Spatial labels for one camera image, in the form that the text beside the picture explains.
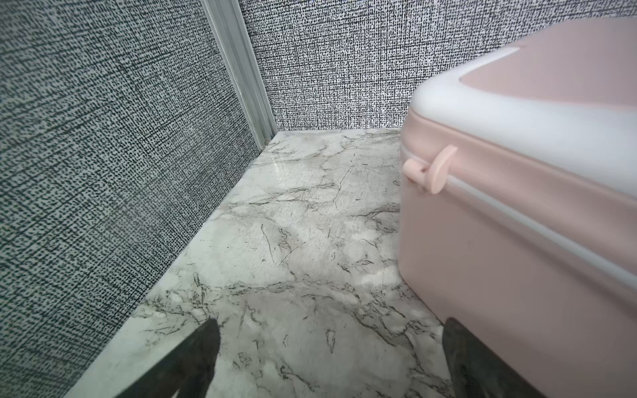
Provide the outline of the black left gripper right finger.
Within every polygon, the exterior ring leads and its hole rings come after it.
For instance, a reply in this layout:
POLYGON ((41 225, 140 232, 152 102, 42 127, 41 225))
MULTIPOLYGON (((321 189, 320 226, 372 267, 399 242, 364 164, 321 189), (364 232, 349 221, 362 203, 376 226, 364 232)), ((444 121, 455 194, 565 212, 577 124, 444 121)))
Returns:
POLYGON ((442 346, 457 397, 543 396, 455 318, 445 322, 442 346))

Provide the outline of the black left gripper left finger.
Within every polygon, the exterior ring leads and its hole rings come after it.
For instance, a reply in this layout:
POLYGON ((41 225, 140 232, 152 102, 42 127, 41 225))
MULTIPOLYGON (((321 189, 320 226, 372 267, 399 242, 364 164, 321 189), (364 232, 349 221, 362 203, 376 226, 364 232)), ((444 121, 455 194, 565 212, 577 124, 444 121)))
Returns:
POLYGON ((119 396, 204 397, 221 341, 217 320, 209 318, 119 396))

